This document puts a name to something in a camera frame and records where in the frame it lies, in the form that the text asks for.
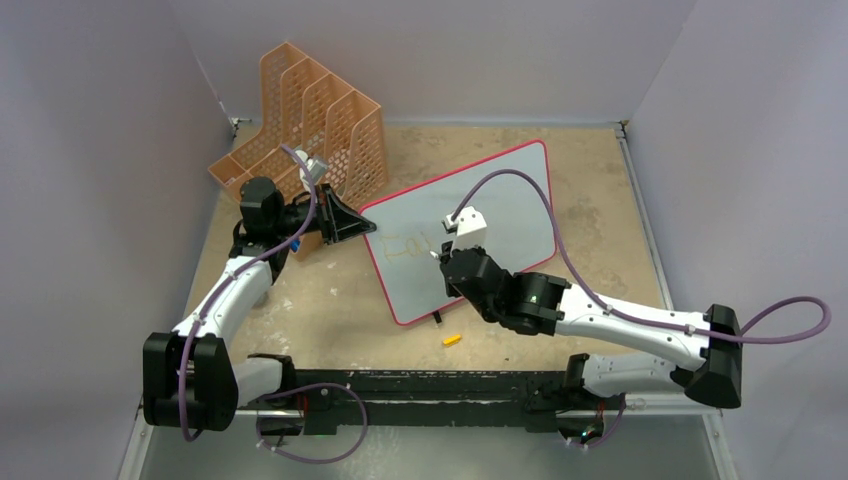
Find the yellow marker cap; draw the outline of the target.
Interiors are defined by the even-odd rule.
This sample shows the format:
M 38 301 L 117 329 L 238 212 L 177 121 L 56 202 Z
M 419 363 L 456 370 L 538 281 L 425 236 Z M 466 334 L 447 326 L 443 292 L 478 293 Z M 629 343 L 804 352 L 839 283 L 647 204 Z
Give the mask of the yellow marker cap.
M 448 337 L 448 338 L 444 339 L 444 340 L 442 341 L 442 345 L 443 345 L 444 347 L 450 347 L 450 346 L 456 345 L 456 344 L 457 344 L 457 343 L 459 343 L 461 340 L 462 340 L 462 336 L 461 336 L 461 335 L 454 335 L 454 336 L 451 336 L 451 337 Z

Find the pink framed whiteboard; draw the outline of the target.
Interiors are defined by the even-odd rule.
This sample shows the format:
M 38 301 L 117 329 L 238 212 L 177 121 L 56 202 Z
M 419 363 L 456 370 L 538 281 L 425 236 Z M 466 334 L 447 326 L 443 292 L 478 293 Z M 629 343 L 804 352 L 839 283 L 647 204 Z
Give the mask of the pink framed whiteboard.
M 452 304 L 434 253 L 452 240 L 442 224 L 472 192 L 487 223 L 484 247 L 503 268 L 527 271 L 556 253 L 546 144 L 532 140 L 362 207 L 365 237 L 393 320 L 409 325 Z

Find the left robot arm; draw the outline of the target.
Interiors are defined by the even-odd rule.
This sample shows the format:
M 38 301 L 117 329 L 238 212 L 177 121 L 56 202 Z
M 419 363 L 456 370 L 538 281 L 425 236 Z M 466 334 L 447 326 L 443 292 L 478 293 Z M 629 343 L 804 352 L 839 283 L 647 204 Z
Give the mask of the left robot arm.
M 188 440 L 227 429 L 237 409 L 253 401 L 263 399 L 275 409 L 295 402 L 298 382 L 289 356 L 253 354 L 233 364 L 229 345 L 278 280 L 293 242 L 317 232 L 332 245 L 377 229 L 327 183 L 311 185 L 287 202 L 271 179 L 255 177 L 241 186 L 240 195 L 241 218 L 214 287 L 171 331 L 152 333 L 143 344 L 144 419 L 180 428 Z

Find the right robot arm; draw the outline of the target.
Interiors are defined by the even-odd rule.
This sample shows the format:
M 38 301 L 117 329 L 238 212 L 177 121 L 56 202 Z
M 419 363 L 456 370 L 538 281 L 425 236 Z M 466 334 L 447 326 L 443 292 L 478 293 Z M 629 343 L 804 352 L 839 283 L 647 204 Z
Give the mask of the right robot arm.
M 704 313 L 593 300 L 569 281 L 538 272 L 511 273 L 481 247 L 445 242 L 437 255 L 445 289 L 466 299 L 488 323 L 519 335 L 598 339 L 632 349 L 621 358 L 593 357 L 564 376 L 561 392 L 576 407 L 623 392 L 680 391 L 714 408 L 742 400 L 742 345 L 735 311 L 714 304 Z

